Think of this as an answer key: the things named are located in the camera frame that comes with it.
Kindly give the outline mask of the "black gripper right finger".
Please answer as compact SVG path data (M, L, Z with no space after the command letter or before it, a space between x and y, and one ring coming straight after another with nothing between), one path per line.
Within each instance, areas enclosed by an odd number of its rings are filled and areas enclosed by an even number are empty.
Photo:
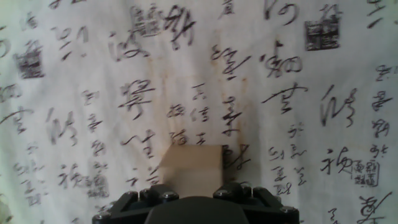
M252 188L230 182L217 189L213 198L237 208L237 212L231 213L249 224L299 224L299 210L283 205L277 196L264 187Z

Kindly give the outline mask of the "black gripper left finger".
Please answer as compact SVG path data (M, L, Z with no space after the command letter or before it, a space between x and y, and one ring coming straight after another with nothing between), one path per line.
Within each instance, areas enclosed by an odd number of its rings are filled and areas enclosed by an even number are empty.
M139 192L124 193L113 206L92 217L92 224L144 224L156 206L178 200L176 191L165 184L152 185Z

